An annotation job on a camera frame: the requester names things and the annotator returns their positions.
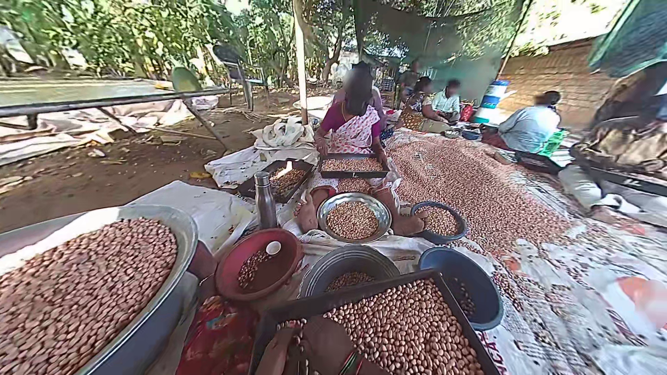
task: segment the table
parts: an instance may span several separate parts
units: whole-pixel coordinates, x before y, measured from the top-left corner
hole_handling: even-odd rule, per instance
[[[41,113],[73,111],[97,108],[113,121],[122,125],[111,112],[104,107],[172,99],[183,100],[185,106],[224,145],[222,138],[213,131],[208,121],[204,120],[192,105],[192,98],[206,95],[226,94],[235,89],[216,87],[199,91],[164,92],[155,87],[150,80],[111,80],[111,79],[56,79],[41,80],[35,78],[3,79],[0,88],[0,118],[27,116],[28,125],[3,123],[0,126],[16,129],[37,129],[37,116]]]

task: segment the blue bowl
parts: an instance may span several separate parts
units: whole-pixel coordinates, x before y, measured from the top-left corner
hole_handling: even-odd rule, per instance
[[[456,211],[454,208],[451,208],[450,206],[447,206],[446,204],[431,202],[431,201],[420,202],[412,206],[412,209],[410,210],[410,215],[414,215],[418,209],[428,206],[443,208],[451,212],[452,215],[454,216],[454,219],[456,219],[456,223],[458,224],[457,225],[458,233],[454,234],[453,236],[441,236],[435,232],[424,230],[422,232],[415,234],[415,236],[421,237],[435,245],[446,245],[452,241],[460,240],[463,237],[465,237],[466,234],[468,234],[468,223],[466,222],[466,220],[463,218],[463,216],[461,216],[461,214],[458,213],[458,211]]]
[[[466,138],[468,141],[476,141],[481,138],[482,134],[472,131],[472,130],[463,130],[461,132],[463,138]]]
[[[474,314],[468,316],[472,328],[486,331],[500,324],[503,316],[500,294],[486,272],[475,261],[451,248],[430,248],[419,258],[419,269],[428,268],[442,274],[457,302],[461,288],[459,283],[466,285],[470,299],[475,304]]]

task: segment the blue and white barrel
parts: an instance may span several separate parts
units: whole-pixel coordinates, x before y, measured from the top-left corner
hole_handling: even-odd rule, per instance
[[[475,113],[472,122],[488,123],[490,119],[494,118],[494,115],[496,114],[496,106],[500,102],[502,96],[505,95],[505,91],[509,84],[509,81],[497,79],[489,85],[489,88],[486,89],[482,98],[482,104],[477,110],[477,113]]]

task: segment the bracelet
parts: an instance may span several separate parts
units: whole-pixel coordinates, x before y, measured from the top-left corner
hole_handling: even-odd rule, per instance
[[[354,375],[359,375],[359,371],[362,369],[362,363],[364,362],[363,358],[359,358],[359,364],[357,365],[357,371],[354,373]]]
[[[340,369],[340,372],[338,372],[338,375],[344,375],[352,367],[352,364],[354,363],[356,357],[357,357],[357,352],[353,349],[348,355],[348,358],[343,363],[343,367]]]

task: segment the dirt ground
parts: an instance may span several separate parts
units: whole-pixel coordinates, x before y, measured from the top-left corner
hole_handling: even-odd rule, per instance
[[[297,99],[294,90],[272,92],[269,102],[263,92],[256,93],[255,112],[296,114],[292,104]],[[219,101],[219,107],[230,107],[229,96],[220,97]],[[235,95],[232,102],[243,107],[243,96]],[[275,121],[269,117],[253,122],[242,113],[221,113],[220,109],[204,115],[225,136],[230,151],[253,144],[254,137],[245,130]],[[172,129],[210,135],[194,119],[182,121]],[[112,134],[116,141],[108,145],[62,149],[0,167],[0,179],[32,177],[0,195],[0,233],[77,212],[123,205],[177,179],[216,188],[211,178],[191,178],[190,173],[203,172],[205,163],[223,156],[220,143],[187,137],[177,145],[165,145],[161,144],[161,135],[167,134],[151,131],[132,136],[118,131]],[[88,156],[93,149],[102,151],[105,157]]]

